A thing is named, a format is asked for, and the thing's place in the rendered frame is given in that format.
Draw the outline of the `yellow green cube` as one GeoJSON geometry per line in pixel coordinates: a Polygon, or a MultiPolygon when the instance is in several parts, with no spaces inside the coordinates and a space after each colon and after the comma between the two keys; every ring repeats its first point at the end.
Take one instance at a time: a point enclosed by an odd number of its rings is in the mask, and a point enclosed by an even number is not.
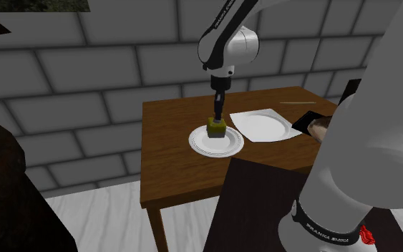
{"type": "Polygon", "coordinates": [[[214,117],[209,117],[206,125],[206,130],[209,138],[223,138],[227,125],[224,119],[217,120],[214,117]]]}

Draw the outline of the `square white plate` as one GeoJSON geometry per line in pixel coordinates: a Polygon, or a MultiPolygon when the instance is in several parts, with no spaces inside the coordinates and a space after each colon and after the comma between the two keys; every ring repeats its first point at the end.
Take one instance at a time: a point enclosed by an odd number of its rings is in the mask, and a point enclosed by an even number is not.
{"type": "Polygon", "coordinates": [[[232,113],[230,118],[251,142],[279,142],[302,134],[273,109],[232,113]]]}

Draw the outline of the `round white plate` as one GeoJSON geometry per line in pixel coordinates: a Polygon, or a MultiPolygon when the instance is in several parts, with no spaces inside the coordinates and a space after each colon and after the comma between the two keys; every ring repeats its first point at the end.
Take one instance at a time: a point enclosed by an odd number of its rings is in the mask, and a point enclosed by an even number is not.
{"type": "Polygon", "coordinates": [[[203,125],[190,133],[188,142],[198,154],[209,158],[227,158],[239,153],[244,146],[242,134],[227,127],[222,138],[208,137],[207,126],[203,125]]]}

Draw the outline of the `brown wooden table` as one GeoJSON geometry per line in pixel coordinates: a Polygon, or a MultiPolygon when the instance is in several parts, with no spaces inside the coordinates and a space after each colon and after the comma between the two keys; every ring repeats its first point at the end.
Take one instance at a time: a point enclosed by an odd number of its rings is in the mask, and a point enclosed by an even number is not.
{"type": "MultiPolygon", "coordinates": [[[[229,114],[271,108],[289,122],[309,110],[332,115],[336,105],[299,86],[229,93],[229,114]]],[[[190,133],[213,113],[213,97],[189,97],[142,105],[140,205],[146,209],[158,252],[168,252],[161,209],[220,194],[229,158],[209,158],[189,145],[190,133]]]]}

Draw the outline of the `black and tan flat object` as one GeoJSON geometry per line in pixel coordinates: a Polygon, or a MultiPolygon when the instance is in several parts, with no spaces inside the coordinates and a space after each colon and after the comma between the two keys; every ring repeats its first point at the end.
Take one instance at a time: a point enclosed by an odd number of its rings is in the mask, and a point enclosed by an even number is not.
{"type": "Polygon", "coordinates": [[[317,112],[308,111],[295,121],[291,128],[311,136],[317,142],[322,143],[331,119],[332,116],[324,116],[317,112]]]}

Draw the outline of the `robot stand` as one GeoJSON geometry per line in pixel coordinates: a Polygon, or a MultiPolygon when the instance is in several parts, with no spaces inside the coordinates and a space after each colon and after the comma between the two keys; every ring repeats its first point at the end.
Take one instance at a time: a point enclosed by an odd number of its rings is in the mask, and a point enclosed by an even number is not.
{"type": "Polygon", "coordinates": [[[286,170],[233,157],[203,252],[286,252],[278,224],[310,170],[286,170]]]}

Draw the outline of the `window with dark foliage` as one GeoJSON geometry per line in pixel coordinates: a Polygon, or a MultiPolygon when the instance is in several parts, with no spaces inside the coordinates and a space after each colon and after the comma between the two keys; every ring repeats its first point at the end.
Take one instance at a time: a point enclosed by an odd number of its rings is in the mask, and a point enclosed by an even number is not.
{"type": "Polygon", "coordinates": [[[0,0],[0,12],[90,12],[88,0],[0,0]]]}

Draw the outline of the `dark brown furniture piece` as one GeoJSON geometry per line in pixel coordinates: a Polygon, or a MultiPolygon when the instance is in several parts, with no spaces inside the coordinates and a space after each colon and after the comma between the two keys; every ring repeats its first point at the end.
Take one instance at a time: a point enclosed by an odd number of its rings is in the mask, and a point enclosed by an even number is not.
{"type": "Polygon", "coordinates": [[[0,125],[0,252],[78,252],[25,171],[24,151],[0,125]]]}

